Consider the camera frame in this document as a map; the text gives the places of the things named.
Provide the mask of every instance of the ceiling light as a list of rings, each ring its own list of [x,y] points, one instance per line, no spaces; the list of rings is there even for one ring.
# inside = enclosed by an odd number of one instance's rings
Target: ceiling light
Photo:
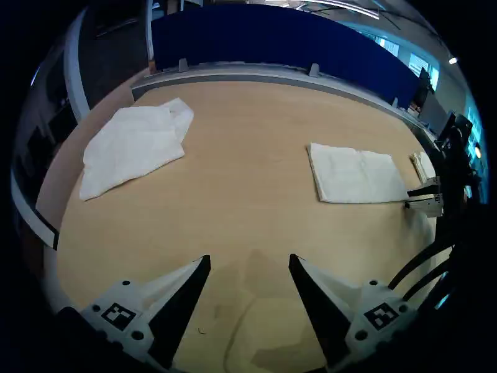
[[[271,1],[281,1],[281,0],[266,0],[266,2],[271,2]],[[369,9],[365,9],[365,8],[357,6],[357,5],[350,4],[348,2],[342,2],[342,1],[336,1],[336,0],[302,0],[302,1],[304,1],[304,2],[316,2],[318,4],[333,5],[336,7],[341,7],[344,9],[348,9],[350,11],[364,14],[365,16],[368,16],[368,17],[371,17],[374,19],[380,19],[379,15],[377,13],[374,13],[373,11],[370,11]]]
[[[475,155],[478,159],[481,158],[481,150],[478,145],[475,146]]]

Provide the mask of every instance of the wall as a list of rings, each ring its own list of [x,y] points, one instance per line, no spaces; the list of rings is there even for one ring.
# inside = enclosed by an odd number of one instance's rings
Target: wall
[[[464,115],[466,89],[445,68],[440,70],[435,97],[445,111]]]
[[[440,75],[435,97],[444,110],[453,110],[464,114],[466,96],[470,92],[466,80],[457,64],[449,65],[450,52],[428,28],[392,15],[387,15],[387,17],[399,29],[381,16],[380,20],[376,20],[347,11],[332,11],[330,14],[321,12],[317,14],[399,44],[398,58],[405,65],[409,65],[412,52],[431,65],[438,66]]]

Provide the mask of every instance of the light wood tabletop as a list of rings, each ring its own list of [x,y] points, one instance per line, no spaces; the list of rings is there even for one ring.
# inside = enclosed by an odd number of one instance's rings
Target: light wood tabletop
[[[76,183],[57,266],[80,308],[116,281],[148,282],[211,255],[212,270],[175,356],[191,372],[303,372],[324,357],[288,271],[295,253],[360,284],[389,282],[433,240],[402,203],[320,203],[311,142],[391,154],[408,188],[422,150],[399,119],[351,99],[294,86],[205,82],[149,91],[194,111],[186,155],[99,198]],[[398,287],[403,295],[426,268]]]

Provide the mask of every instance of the window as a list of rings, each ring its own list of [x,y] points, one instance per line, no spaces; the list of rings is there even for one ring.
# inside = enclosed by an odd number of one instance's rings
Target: window
[[[422,58],[419,58],[417,55],[414,53],[411,53],[411,58],[409,59],[409,68],[413,73],[416,74],[416,76],[419,76],[421,74],[421,70],[424,68],[426,71],[428,70],[428,63],[423,60]]]
[[[388,40],[382,39],[381,37],[376,37],[375,42],[380,44],[381,47],[385,48],[387,51],[392,53],[395,57],[399,54],[399,45],[389,42]]]
[[[439,71],[436,68],[432,67],[429,74],[431,86],[433,87],[433,90],[436,91],[437,84],[439,83]]]
[[[421,70],[424,68],[426,72],[430,75],[430,83],[433,90],[437,90],[437,84],[439,82],[439,71],[430,64],[428,64],[421,57],[418,57],[414,53],[411,53],[411,58],[409,59],[409,68],[416,76],[421,74]]]
[[[399,55],[399,45],[389,42],[388,40],[385,40],[379,36],[375,36],[373,34],[369,34],[368,32],[361,31],[361,30],[356,30],[359,34],[364,35],[368,39],[371,39],[374,41],[376,44],[379,44],[381,47],[385,48],[387,51],[392,53],[395,57]]]

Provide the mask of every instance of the folded white towel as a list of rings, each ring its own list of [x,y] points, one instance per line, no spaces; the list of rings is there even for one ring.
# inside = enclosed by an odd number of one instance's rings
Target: folded white towel
[[[80,198],[98,197],[184,156],[181,142],[192,120],[179,98],[118,110],[84,150]]]
[[[422,184],[424,184],[427,179],[437,176],[430,158],[425,152],[411,154],[409,158],[411,159]]]
[[[308,152],[322,202],[377,203],[408,198],[388,154],[315,143],[308,146]]]

